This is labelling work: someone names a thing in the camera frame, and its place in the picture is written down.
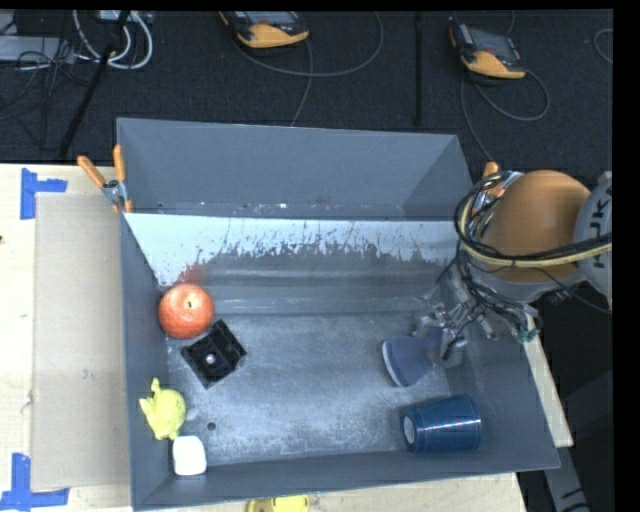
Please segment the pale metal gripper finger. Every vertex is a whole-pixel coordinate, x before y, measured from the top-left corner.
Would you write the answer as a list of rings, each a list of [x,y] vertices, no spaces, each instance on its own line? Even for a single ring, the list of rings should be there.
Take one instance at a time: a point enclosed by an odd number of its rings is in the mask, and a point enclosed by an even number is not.
[[[442,368],[454,368],[462,364],[468,340],[464,335],[445,333],[440,346],[439,364]]]
[[[418,315],[415,318],[413,335],[428,341],[441,341],[443,337],[441,322],[430,314]]]

